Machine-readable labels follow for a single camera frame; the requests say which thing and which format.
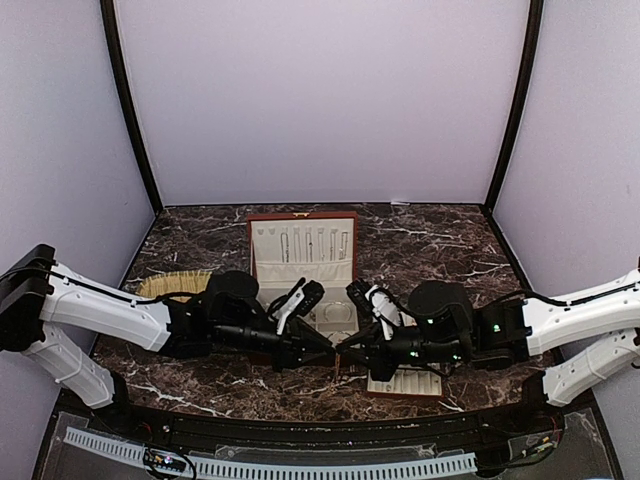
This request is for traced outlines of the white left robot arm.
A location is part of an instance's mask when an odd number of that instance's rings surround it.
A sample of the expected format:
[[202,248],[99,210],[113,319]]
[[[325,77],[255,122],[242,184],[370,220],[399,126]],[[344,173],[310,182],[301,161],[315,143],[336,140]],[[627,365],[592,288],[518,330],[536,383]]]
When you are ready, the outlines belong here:
[[63,331],[70,325],[119,338],[169,358],[208,356],[219,345],[270,357],[276,371],[301,366],[306,356],[333,353],[332,343],[304,321],[324,295],[300,279],[273,305],[258,301],[259,284],[237,270],[214,274],[198,293],[154,298],[89,280],[57,262],[39,244],[1,275],[1,348],[31,358],[120,436],[141,427],[127,387],[91,360]]

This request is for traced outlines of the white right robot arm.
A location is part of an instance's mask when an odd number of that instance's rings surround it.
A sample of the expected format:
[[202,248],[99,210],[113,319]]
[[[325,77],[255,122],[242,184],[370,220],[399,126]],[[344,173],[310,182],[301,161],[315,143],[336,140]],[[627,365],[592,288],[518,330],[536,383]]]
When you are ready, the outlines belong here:
[[506,294],[474,308],[460,283],[428,280],[402,305],[387,289],[356,280],[347,294],[367,328],[336,346],[390,380],[399,367],[435,363],[470,364],[501,370],[585,338],[595,341],[565,362],[523,384],[523,402],[510,413],[521,434],[534,432],[549,416],[639,358],[639,271],[582,291],[547,297],[531,290]]

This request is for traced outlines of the red wooden jewelry box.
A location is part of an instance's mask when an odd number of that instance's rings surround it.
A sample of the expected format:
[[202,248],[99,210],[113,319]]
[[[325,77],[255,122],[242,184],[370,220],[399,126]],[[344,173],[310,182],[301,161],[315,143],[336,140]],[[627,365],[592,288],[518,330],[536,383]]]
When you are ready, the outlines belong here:
[[304,277],[325,290],[304,322],[334,345],[358,332],[356,307],[346,293],[356,277],[356,212],[253,214],[247,225],[250,272],[263,306]]

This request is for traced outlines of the brown jewelry display tray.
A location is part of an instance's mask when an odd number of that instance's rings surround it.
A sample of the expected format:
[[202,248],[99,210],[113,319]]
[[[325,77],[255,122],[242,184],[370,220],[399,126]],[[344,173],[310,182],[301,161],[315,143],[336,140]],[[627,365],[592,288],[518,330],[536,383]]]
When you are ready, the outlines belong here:
[[367,378],[366,393],[379,397],[439,398],[443,395],[439,375],[416,368],[399,368],[389,381]]

